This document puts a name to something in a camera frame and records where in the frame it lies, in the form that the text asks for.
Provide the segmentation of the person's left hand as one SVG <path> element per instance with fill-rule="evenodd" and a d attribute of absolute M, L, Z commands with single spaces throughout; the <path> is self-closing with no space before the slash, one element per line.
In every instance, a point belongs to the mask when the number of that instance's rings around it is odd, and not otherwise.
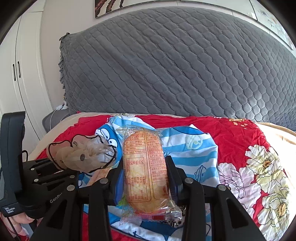
<path fill-rule="evenodd" d="M 33 221 L 37 221 L 37 225 L 39 225 L 42 220 L 43 218 L 30 218 L 24 212 L 12 217 L 5 217 L 1 213 L 1 221 L 14 240 L 30 240 L 28 231 L 22 225 L 28 225 Z"/>

